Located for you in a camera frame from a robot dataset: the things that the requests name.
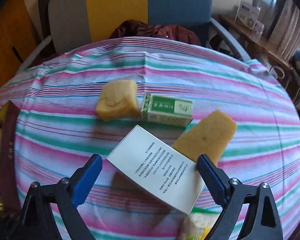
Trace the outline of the yellow green snack packet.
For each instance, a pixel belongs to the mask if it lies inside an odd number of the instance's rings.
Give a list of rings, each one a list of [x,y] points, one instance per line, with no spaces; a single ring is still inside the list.
[[[220,213],[194,208],[184,219],[177,239],[205,239]]]

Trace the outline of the white text carton box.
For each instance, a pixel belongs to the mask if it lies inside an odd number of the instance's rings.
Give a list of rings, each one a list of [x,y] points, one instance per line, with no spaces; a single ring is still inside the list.
[[[196,163],[136,125],[107,156],[139,187],[189,215],[205,186]]]

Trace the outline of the striped pastel bed sheet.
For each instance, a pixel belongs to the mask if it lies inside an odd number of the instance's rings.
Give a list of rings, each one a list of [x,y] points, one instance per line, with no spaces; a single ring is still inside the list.
[[[14,141],[16,192],[23,204],[33,181],[53,184],[97,153],[106,158],[136,125],[171,145],[182,128],[122,119],[103,122],[103,86],[134,80],[146,93],[193,103],[192,123],[221,110],[237,131],[218,165],[248,185],[267,182],[284,239],[300,223],[300,118],[280,83],[256,60],[239,61],[203,47],[126,37],[69,51],[15,75],[0,88],[0,109],[19,108]]]

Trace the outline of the large yellow sponge block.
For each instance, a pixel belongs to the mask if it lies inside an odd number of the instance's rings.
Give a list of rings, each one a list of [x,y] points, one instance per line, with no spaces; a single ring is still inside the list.
[[[215,165],[218,165],[236,130],[237,124],[230,116],[215,110],[182,134],[172,147],[195,163],[200,155],[206,154]]]

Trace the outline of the small yellow sponge block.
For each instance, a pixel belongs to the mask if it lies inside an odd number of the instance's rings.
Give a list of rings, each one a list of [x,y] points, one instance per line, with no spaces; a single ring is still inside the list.
[[[134,80],[114,80],[103,86],[96,106],[96,113],[103,121],[137,118],[141,115],[138,86]]]

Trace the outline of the green white medicine box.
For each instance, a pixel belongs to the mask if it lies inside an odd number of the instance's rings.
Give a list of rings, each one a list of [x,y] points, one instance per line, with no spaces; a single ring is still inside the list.
[[[143,97],[143,121],[185,128],[192,120],[192,101],[146,93]]]

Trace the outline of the wooden side desk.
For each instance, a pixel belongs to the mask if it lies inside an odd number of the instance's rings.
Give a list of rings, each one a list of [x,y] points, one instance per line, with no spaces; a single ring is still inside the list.
[[[234,29],[234,31],[247,41],[249,45],[252,45],[257,52],[267,55],[267,57],[276,62],[276,64],[290,76],[290,80],[295,80],[298,85],[298,90],[292,99],[296,109],[300,111],[300,76],[298,76],[293,66],[284,60],[275,47],[262,35],[258,35],[252,30],[239,25],[228,16],[220,15],[219,17],[222,25]]]

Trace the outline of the orange wooden wardrobe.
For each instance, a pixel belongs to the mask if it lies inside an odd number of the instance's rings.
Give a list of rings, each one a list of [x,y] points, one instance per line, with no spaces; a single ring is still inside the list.
[[[0,88],[39,43],[24,0],[7,0],[0,8]]]

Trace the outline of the pink curtain right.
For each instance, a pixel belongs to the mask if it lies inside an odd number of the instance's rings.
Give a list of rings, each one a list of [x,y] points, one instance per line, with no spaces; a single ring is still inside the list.
[[[289,61],[300,47],[300,9],[293,0],[286,0],[269,42],[284,61]]]

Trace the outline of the small purple box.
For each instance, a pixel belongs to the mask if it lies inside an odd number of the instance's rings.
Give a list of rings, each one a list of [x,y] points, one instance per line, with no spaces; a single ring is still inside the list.
[[[255,32],[258,35],[262,35],[264,31],[264,24],[261,23],[260,21],[256,21],[253,32]]]

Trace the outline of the white appliance box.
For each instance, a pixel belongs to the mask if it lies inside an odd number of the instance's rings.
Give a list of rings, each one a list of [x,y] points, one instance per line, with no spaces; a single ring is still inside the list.
[[[239,24],[253,30],[258,16],[260,14],[260,8],[253,6],[245,1],[239,4],[235,21]]]

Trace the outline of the grey yellow blue chair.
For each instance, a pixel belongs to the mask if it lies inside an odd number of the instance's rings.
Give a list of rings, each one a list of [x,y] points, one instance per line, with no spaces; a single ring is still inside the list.
[[[91,42],[106,40],[123,21],[133,19],[150,25],[178,24],[193,31],[202,46],[215,29],[235,57],[250,60],[239,42],[212,17],[212,0],[24,0],[35,29],[42,38],[24,62],[30,65],[48,45],[57,54]]]

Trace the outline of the dark red garment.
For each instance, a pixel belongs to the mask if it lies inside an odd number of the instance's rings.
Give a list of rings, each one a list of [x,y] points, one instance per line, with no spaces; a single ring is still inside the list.
[[[112,32],[109,39],[133,36],[164,38],[186,44],[201,45],[198,36],[194,32],[180,25],[148,25],[132,19],[122,22]]]

